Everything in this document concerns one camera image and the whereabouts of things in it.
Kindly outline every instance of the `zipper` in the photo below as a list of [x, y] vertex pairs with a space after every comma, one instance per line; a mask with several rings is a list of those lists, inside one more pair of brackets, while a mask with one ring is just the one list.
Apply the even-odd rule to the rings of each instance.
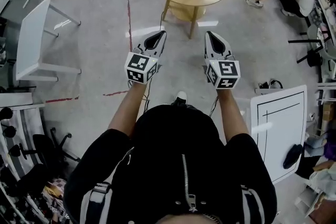
[[[189, 180], [188, 180], [188, 169], [187, 169], [187, 162], [185, 160], [185, 155], [182, 154], [183, 160], [183, 168], [184, 168], [184, 192], [185, 192], [185, 199], [189, 205], [189, 211], [192, 213], [196, 212], [196, 195], [189, 194]], [[212, 220], [216, 224], [222, 224], [216, 217], [213, 215], [203, 214], [206, 218]]]
[[189, 211], [192, 213], [196, 212], [196, 195], [189, 194], [189, 181], [188, 181], [188, 169], [187, 162], [185, 160], [185, 155], [182, 154], [183, 168], [184, 168], [184, 193], [185, 199], [189, 205]]
[[217, 218], [215, 218], [213, 215], [203, 214], [203, 216], [206, 217], [206, 218], [208, 218], [208, 219], [210, 219], [210, 220], [212, 220], [216, 224], [221, 224], [221, 222]]

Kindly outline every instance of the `cardboard box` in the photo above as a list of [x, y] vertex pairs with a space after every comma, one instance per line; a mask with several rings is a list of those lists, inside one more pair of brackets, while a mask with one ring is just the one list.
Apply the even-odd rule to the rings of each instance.
[[323, 117], [324, 121], [331, 121], [334, 118], [334, 103], [325, 102], [323, 103]]

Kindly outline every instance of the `white sneaker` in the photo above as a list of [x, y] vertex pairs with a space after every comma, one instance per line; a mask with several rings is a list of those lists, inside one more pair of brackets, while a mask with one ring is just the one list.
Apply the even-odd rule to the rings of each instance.
[[293, 17], [293, 16], [295, 16], [295, 14], [294, 14], [294, 13], [287, 12], [287, 11], [285, 11], [283, 8], [281, 9], [281, 12], [282, 12], [282, 14], [284, 14], [285, 16], [290, 16], [290, 17]]
[[183, 91], [180, 91], [177, 93], [176, 99], [180, 99], [180, 101], [184, 102], [185, 104], [187, 104], [187, 94]]
[[255, 1], [255, 0], [247, 0], [246, 1], [247, 5], [255, 7], [255, 8], [262, 8], [264, 5], [260, 1]]

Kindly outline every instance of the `black mouse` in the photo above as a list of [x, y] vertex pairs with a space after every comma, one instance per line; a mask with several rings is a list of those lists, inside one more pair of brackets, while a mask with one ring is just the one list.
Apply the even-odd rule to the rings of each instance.
[[289, 169], [294, 163], [296, 163], [302, 153], [302, 145], [294, 145], [287, 153], [286, 159], [283, 162], [283, 168]]

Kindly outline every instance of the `forearm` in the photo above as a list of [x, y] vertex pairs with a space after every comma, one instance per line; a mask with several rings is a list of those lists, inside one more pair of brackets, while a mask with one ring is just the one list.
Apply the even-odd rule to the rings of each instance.
[[132, 134], [145, 90], [145, 84], [133, 83], [119, 105], [108, 129], [118, 130], [127, 136]]
[[248, 134], [247, 126], [230, 90], [217, 90], [226, 142], [237, 134]]
[[329, 169], [333, 165], [334, 161], [326, 161], [324, 163], [320, 163], [319, 165], [316, 165], [313, 167], [314, 172], [321, 171], [324, 169]]

